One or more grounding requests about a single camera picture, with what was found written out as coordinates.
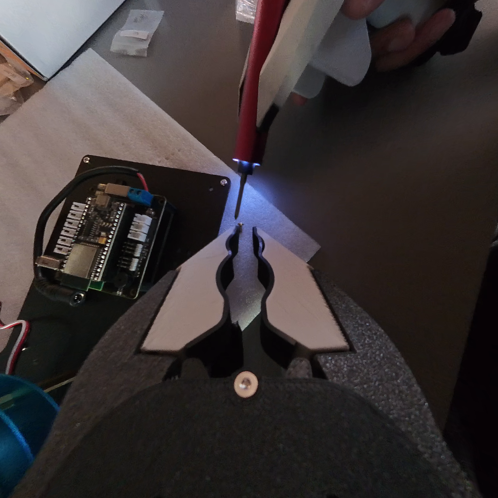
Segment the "red electric screwdriver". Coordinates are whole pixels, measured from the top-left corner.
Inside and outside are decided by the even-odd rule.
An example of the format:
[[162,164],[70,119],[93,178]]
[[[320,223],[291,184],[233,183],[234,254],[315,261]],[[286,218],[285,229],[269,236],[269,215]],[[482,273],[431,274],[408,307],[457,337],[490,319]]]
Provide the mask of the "red electric screwdriver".
[[259,1],[250,43],[244,91],[239,102],[239,122],[233,160],[238,165],[240,187],[234,212],[237,219],[247,177],[262,164],[269,128],[278,113],[275,104],[264,114],[261,125],[257,124],[259,76],[271,51],[288,1]]

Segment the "white foam sheet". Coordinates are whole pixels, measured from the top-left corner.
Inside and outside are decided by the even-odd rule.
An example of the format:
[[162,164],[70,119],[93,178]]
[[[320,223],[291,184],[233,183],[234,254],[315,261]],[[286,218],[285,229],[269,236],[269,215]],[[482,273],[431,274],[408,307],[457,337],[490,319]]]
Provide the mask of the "white foam sheet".
[[91,49],[1,123],[1,302],[20,313],[33,279],[37,219],[84,156],[230,179],[221,232],[235,224],[239,177]]

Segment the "black metal base plate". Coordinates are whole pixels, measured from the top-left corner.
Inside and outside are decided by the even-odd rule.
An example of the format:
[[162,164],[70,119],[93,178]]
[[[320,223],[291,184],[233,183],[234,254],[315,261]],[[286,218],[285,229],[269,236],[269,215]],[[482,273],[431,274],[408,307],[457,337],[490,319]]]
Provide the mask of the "black metal base plate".
[[[43,242],[41,229],[36,230],[36,254],[58,236],[72,200],[86,200],[90,188],[100,183],[126,183],[164,196],[176,208],[152,287],[217,237],[231,187],[230,180],[220,175],[87,155],[70,182],[71,190],[64,188],[64,200],[50,203],[52,211],[44,220],[49,221],[59,208],[60,212]],[[26,322],[25,330],[22,324],[13,328],[8,349],[2,353],[1,372],[43,389],[74,376],[104,333],[152,289],[137,299],[90,290],[83,303],[72,306],[40,293],[36,283],[35,278],[18,316]]]

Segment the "black circuit board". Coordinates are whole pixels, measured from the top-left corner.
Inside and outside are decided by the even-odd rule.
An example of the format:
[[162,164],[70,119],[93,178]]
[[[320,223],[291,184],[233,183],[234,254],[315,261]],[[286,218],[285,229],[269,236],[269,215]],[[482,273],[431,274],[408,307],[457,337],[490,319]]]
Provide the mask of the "black circuit board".
[[72,306],[88,291],[137,299],[157,280],[176,208],[164,196],[100,183],[72,200],[60,232],[34,257],[40,293]]

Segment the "person's right hand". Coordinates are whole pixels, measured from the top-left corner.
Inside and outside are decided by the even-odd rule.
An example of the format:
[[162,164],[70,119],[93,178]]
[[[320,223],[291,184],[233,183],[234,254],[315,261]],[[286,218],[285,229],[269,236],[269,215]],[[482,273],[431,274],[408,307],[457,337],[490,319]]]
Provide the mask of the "person's right hand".
[[401,18],[370,32],[375,69],[390,72],[409,65],[435,45],[452,27],[455,19],[453,9],[441,9],[419,25],[414,25],[408,18]]

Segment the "white orange cardboard box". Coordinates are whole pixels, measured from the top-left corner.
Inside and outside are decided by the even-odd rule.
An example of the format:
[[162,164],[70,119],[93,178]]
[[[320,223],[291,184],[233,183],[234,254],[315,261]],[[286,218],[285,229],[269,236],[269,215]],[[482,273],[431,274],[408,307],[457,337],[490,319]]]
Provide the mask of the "white orange cardboard box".
[[123,1],[1,1],[1,55],[50,80]]

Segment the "clear bag with beige parts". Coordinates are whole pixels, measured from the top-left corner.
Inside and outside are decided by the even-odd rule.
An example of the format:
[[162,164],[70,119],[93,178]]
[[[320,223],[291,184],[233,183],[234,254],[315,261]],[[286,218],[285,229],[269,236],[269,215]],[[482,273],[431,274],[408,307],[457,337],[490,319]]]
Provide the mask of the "clear bag with beige parts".
[[1,40],[1,97],[10,97],[33,84],[27,63]]

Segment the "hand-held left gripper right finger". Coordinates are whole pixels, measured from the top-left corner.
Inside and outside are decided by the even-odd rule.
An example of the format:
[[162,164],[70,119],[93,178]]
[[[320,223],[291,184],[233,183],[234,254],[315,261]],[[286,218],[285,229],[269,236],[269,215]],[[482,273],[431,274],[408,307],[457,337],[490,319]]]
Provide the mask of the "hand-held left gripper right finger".
[[351,351],[313,268],[262,229],[252,229],[260,312],[252,321],[252,367],[266,377],[326,377],[318,356]]

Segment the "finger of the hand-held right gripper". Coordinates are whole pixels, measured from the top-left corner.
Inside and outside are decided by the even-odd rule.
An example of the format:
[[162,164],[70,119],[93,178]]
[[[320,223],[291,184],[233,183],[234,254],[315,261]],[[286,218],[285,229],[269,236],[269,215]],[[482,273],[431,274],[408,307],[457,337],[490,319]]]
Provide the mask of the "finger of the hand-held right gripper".
[[244,84],[245,84],[245,78],[246,78],[246,72],[247,72],[247,66],[248,66],[248,60],[250,58],[250,51],[251,49],[248,48],[247,53],[246,53],[246,59],[243,67],[243,71],[240,77],[240,83],[239,83],[239,88],[238,88],[238,97],[239,97],[239,102],[242,100],[243,96],[243,91],[244,91]]
[[257,78],[257,129],[266,133],[291,93],[316,96],[325,74],[311,66],[343,1],[290,1]]

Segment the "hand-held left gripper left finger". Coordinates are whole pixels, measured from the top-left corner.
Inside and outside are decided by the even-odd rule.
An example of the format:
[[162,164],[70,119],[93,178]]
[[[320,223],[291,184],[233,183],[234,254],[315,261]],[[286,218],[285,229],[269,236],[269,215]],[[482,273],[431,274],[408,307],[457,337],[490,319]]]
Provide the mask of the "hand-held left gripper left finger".
[[208,243],[177,275],[141,345],[141,352],[217,355],[232,338],[227,287],[234,277],[240,227]]

